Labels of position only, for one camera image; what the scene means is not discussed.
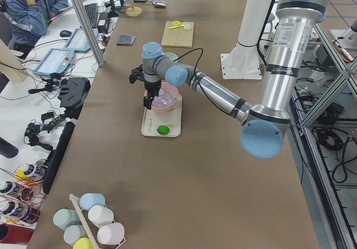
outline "blue jacket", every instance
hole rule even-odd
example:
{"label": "blue jacket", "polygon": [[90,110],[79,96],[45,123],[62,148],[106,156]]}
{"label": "blue jacket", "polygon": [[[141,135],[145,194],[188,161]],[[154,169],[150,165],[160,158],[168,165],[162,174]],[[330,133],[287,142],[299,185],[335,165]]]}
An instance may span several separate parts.
{"label": "blue jacket", "polygon": [[47,33],[46,20],[50,11],[58,15],[68,7],[67,0],[38,0],[37,7],[27,6],[25,0],[6,0],[11,20],[12,38],[20,45],[34,46]]}

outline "person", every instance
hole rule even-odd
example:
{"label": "person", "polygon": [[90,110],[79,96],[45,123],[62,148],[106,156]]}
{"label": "person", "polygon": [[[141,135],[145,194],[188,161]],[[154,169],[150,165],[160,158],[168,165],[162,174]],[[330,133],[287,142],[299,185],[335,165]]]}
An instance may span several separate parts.
{"label": "person", "polygon": [[47,33],[47,22],[68,7],[68,0],[5,0],[12,18],[13,49],[26,58],[39,38]]}

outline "light blue mug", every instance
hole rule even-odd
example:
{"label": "light blue mug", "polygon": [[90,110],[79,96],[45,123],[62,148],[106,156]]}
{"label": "light blue mug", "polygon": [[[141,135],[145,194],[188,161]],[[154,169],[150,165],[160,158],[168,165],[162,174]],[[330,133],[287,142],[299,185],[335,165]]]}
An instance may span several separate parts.
{"label": "light blue mug", "polygon": [[79,206],[89,211],[95,205],[105,206],[105,197],[100,193],[86,193],[79,200]]}

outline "pink bowl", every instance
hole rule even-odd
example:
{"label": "pink bowl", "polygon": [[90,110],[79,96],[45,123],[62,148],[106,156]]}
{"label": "pink bowl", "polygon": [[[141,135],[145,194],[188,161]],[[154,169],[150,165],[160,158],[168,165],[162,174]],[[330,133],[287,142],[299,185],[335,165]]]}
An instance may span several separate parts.
{"label": "pink bowl", "polygon": [[154,98],[151,108],[153,111],[158,112],[170,111],[175,107],[178,98],[179,90],[167,82],[162,82],[158,97]]}

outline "aluminum pole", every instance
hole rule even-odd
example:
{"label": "aluminum pole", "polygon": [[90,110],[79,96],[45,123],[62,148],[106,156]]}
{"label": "aluminum pole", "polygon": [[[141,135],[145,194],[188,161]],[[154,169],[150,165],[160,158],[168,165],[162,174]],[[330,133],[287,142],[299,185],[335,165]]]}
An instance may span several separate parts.
{"label": "aluminum pole", "polygon": [[71,0],[74,10],[77,14],[78,20],[82,29],[85,33],[85,36],[88,40],[89,46],[93,52],[93,55],[98,63],[98,66],[102,66],[104,64],[104,59],[102,56],[102,52],[98,47],[97,40],[94,36],[93,30],[91,28],[91,24],[89,22],[88,16],[85,12],[84,6],[81,0]]}

